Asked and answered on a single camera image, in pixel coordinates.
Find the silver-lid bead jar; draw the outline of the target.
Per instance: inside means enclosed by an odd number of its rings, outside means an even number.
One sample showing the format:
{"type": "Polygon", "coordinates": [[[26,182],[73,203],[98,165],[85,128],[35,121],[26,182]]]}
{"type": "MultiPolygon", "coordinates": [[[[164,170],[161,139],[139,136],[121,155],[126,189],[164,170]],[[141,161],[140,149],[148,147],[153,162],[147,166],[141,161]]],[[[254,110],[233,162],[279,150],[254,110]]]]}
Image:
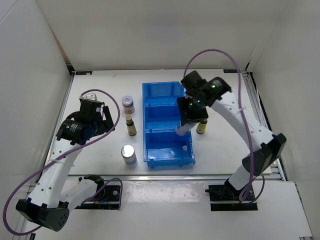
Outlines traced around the silver-lid bead jar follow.
{"type": "Polygon", "coordinates": [[[138,164],[135,149],[131,145],[124,145],[120,153],[127,167],[134,168],[138,164]]]}
{"type": "Polygon", "coordinates": [[[180,121],[176,126],[175,132],[178,136],[184,136],[196,125],[197,125],[197,122],[187,122],[183,124],[183,122],[180,121]]]}

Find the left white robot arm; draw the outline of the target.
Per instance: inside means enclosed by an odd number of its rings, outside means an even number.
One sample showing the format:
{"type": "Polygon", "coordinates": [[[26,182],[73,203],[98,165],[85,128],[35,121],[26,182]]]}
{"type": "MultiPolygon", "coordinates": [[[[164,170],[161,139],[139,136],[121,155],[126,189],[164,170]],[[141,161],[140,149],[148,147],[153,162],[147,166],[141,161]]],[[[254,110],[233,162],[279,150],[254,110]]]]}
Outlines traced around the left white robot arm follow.
{"type": "Polygon", "coordinates": [[[109,107],[97,100],[84,100],[80,109],[62,122],[50,162],[44,167],[36,187],[16,210],[28,221],[55,232],[66,224],[70,212],[81,204],[104,199],[105,180],[87,174],[72,189],[63,186],[80,152],[115,129],[109,107]]]}

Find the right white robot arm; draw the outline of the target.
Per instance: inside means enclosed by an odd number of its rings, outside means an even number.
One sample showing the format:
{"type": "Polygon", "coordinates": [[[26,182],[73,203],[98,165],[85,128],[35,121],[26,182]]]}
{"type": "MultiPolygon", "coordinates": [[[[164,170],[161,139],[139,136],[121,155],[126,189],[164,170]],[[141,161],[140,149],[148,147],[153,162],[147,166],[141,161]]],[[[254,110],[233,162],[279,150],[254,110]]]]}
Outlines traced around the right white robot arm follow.
{"type": "Polygon", "coordinates": [[[227,198],[243,200],[255,178],[279,157],[286,137],[282,133],[273,133],[247,112],[241,105],[241,98],[221,77],[207,81],[194,70],[180,83],[186,96],[177,98],[180,112],[180,123],[175,130],[177,135],[184,136],[198,123],[207,120],[207,108],[211,108],[232,126],[247,145],[249,154],[224,183],[227,198]]]}

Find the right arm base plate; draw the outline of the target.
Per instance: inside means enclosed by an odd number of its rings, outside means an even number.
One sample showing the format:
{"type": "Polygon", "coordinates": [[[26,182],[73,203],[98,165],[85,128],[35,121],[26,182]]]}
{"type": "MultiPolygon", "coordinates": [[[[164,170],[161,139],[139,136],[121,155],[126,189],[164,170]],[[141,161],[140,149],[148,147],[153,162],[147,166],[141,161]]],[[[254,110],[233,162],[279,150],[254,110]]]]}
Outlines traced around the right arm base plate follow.
{"type": "Polygon", "coordinates": [[[244,201],[234,195],[225,185],[209,185],[205,192],[209,195],[210,210],[212,212],[240,212],[257,211],[256,196],[253,187],[244,201]]]}

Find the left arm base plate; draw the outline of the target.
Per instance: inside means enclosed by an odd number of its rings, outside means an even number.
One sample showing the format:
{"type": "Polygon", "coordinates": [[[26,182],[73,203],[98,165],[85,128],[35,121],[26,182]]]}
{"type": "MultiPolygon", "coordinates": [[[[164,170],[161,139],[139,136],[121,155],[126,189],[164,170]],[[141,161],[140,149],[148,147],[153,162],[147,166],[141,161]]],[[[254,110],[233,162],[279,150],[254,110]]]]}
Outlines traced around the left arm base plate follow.
{"type": "Polygon", "coordinates": [[[123,182],[114,177],[104,181],[103,189],[92,199],[77,206],[77,210],[120,210],[123,196],[123,182]]]}

